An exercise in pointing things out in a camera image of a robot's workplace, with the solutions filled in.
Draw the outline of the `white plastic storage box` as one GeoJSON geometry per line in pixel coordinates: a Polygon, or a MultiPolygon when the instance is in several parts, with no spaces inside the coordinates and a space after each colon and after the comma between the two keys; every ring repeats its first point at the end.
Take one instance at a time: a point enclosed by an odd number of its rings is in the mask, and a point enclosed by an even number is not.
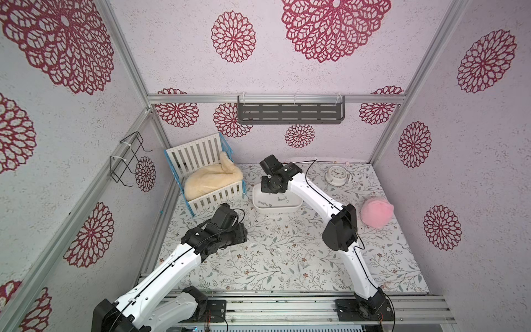
{"type": "Polygon", "coordinates": [[[287,190],[285,193],[271,194],[261,191],[261,185],[253,187],[253,206],[262,214],[281,214],[297,212],[303,200],[287,190]]]}

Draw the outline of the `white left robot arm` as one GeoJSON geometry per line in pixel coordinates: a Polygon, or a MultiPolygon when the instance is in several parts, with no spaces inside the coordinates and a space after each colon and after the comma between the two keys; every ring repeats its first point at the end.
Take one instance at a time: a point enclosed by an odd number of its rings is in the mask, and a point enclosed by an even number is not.
{"type": "Polygon", "coordinates": [[[212,218],[188,230],[143,281],[114,302],[102,300],[93,311],[92,331],[166,331],[181,322],[207,320],[208,297],[194,286],[183,289],[174,300],[163,300],[207,258],[245,243],[247,235],[239,213],[222,203],[212,218]]]}

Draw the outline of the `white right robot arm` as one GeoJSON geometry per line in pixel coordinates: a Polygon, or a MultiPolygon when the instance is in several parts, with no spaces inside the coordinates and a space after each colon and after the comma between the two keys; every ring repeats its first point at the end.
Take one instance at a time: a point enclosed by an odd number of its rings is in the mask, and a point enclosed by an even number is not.
{"type": "Polygon", "coordinates": [[[387,296],[376,284],[362,258],[365,245],[358,235],[355,207],[344,205],[327,195],[294,163],[284,164],[274,155],[269,155],[260,162],[260,166],[265,172],[261,178],[262,192],[279,194],[290,191],[319,214],[325,224],[322,240],[342,258],[360,312],[375,315],[384,306],[387,296]]]}

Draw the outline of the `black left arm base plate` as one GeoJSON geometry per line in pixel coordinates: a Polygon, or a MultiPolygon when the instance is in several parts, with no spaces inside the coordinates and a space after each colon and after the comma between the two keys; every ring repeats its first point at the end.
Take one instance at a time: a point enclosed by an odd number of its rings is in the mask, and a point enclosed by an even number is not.
{"type": "Polygon", "coordinates": [[[182,321],[182,323],[225,322],[226,312],[226,300],[212,300],[207,298],[207,300],[200,300],[192,317],[182,321]]]}

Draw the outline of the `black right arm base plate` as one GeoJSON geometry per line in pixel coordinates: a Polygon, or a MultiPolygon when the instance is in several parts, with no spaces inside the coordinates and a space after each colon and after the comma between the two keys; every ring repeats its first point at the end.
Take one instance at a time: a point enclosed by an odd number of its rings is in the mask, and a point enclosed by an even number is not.
{"type": "Polygon", "coordinates": [[[357,299],[337,299],[335,308],[340,322],[394,322],[395,313],[388,299],[377,308],[366,301],[357,299]]]}

